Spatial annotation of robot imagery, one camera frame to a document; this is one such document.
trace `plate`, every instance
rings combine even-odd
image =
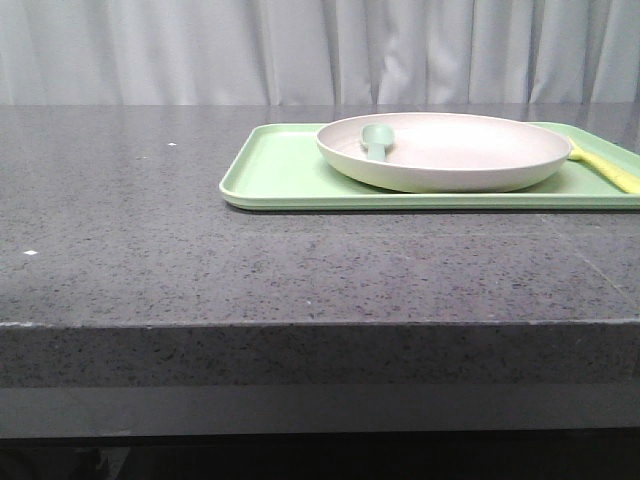
[[[395,132],[385,162],[367,160],[360,130]],[[355,180],[401,192],[509,192],[553,175],[571,153],[568,138],[530,123],[456,113],[382,113],[338,120],[316,143],[327,162]]]

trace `gray granite countertop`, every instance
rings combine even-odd
[[[638,104],[0,107],[0,387],[637,376],[635,211],[256,214],[218,192],[258,125],[399,110],[640,151]]]

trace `plastic tray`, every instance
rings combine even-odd
[[[640,195],[621,192],[574,161],[544,182],[510,193],[398,193],[372,187],[327,164],[316,146],[323,125],[254,129],[220,182],[224,199],[249,210],[640,208]],[[583,148],[640,175],[640,156],[633,152],[570,125],[536,125],[570,135]]]

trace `yellow handle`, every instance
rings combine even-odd
[[[569,156],[571,160],[582,160],[583,162],[588,163],[594,170],[597,170],[598,173],[616,185],[623,192],[640,193],[640,177],[627,172],[600,155],[583,150],[577,146],[573,140],[571,140],[571,144],[573,145],[573,151]]]

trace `gray curtain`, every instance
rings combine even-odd
[[[0,0],[2,104],[631,102],[640,0]]]

